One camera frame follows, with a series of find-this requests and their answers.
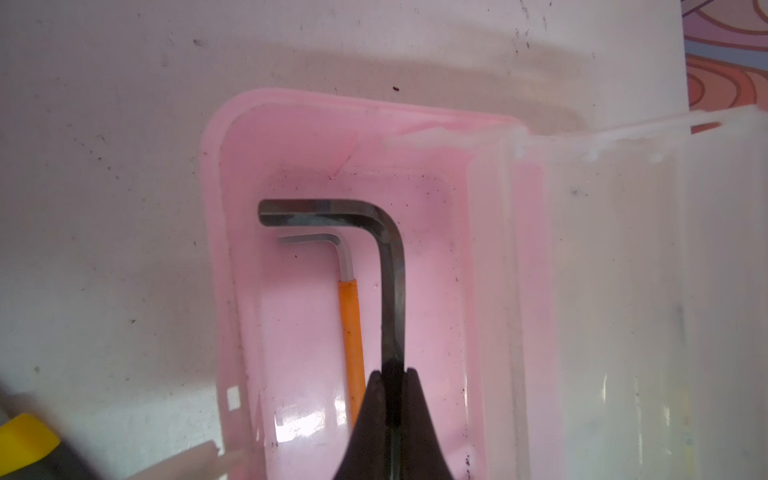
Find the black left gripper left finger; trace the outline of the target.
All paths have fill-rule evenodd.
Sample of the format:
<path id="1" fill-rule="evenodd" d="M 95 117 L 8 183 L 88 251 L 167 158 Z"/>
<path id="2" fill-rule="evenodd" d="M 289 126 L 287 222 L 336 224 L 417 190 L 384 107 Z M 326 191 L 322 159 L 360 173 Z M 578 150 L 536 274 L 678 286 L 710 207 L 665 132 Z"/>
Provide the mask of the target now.
<path id="1" fill-rule="evenodd" d="M 369 377 L 359 415 L 335 480 L 375 480 L 385 475 L 386 400 L 381 373 Z"/>

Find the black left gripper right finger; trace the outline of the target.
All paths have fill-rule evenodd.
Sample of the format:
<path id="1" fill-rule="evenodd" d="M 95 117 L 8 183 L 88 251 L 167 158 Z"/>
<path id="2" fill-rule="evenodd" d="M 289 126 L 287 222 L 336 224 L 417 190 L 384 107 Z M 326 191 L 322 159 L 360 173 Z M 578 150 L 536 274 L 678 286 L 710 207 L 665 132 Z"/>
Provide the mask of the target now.
<path id="1" fill-rule="evenodd" d="M 402 478 L 452 480 L 431 419 L 418 372 L 405 372 L 402 399 Z"/>

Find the orange handled hex key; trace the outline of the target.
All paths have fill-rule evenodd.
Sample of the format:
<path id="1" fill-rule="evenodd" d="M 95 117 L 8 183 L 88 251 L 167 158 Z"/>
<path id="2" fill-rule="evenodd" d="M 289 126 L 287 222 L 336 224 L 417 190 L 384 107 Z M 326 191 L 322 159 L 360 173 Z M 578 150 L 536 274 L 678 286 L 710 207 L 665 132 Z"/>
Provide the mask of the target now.
<path id="1" fill-rule="evenodd" d="M 347 423 L 354 429 L 366 391 L 364 353 L 357 280 L 352 256 L 345 240 L 333 233 L 313 233 L 279 237 L 282 245 L 328 243 L 337 255 L 339 282 L 338 299 L 344 344 L 347 394 Z"/>

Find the pink plastic tool box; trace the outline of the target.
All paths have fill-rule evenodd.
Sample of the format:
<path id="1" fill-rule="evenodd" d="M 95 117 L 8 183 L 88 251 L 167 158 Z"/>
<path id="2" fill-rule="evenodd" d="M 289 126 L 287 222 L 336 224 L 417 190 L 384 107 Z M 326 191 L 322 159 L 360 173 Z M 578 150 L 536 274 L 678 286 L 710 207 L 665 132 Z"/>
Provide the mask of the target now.
<path id="1" fill-rule="evenodd" d="M 261 201 L 349 199 L 405 255 L 404 362 L 457 479 L 767 475 L 767 114 L 593 134 L 290 90 L 200 145 L 234 479 L 329 479 L 349 437 L 338 267 Z"/>

